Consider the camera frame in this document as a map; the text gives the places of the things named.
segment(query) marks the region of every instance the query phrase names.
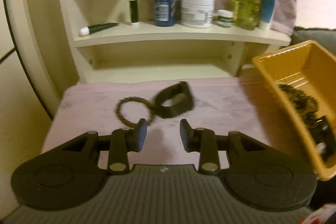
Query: black strap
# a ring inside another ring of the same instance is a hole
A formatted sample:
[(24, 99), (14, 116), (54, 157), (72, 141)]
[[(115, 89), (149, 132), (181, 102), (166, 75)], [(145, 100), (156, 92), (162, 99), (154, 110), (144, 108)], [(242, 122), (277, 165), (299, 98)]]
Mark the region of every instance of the black strap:
[[(163, 106), (162, 104), (181, 94), (179, 101), (172, 106)], [(190, 111), (194, 107), (193, 96), (189, 89), (188, 83), (181, 81), (178, 84), (167, 87), (155, 95), (153, 100), (154, 113), (163, 119), (173, 118)]]

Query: dark green tube with white cap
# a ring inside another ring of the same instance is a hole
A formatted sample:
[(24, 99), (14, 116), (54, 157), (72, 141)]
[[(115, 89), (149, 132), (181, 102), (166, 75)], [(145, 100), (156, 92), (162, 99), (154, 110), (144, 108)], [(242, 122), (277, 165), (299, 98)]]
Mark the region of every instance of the dark green tube with white cap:
[(97, 25), (91, 25), (91, 26), (87, 26), (84, 28), (81, 28), (79, 31), (80, 36), (84, 37), (86, 35), (95, 33), (95, 32), (99, 32), (111, 27), (115, 27), (118, 26), (119, 23), (115, 23), (115, 22), (110, 22), (110, 23), (104, 23), (104, 24), (97, 24)]

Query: ribbed gray panel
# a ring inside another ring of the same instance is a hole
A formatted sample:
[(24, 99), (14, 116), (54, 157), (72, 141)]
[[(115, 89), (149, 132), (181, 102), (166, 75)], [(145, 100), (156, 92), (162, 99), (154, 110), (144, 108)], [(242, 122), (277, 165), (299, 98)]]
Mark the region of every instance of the ribbed gray panel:
[(5, 224), (297, 224), (308, 208), (264, 212), (233, 198), (217, 177), (192, 165), (137, 165), (109, 177), (90, 201), (58, 212), (20, 206)]

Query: bottle label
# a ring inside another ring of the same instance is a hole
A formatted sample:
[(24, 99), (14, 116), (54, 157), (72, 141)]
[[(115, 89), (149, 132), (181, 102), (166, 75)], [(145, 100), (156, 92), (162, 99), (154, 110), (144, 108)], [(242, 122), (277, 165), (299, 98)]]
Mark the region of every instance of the bottle label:
[(155, 0), (155, 20), (169, 21), (169, 0)]

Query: metal screw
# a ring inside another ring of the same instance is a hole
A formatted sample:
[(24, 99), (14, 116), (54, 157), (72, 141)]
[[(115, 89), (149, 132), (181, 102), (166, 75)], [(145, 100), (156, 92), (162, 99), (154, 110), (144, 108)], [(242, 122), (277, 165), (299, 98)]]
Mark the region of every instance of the metal screw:
[(115, 162), (110, 165), (110, 169), (112, 171), (120, 172), (126, 169), (126, 165), (123, 164), (122, 162)]
[(213, 163), (213, 162), (207, 162), (205, 164), (202, 164), (201, 168), (204, 171), (213, 172), (213, 171), (216, 171), (218, 169), (218, 165)]

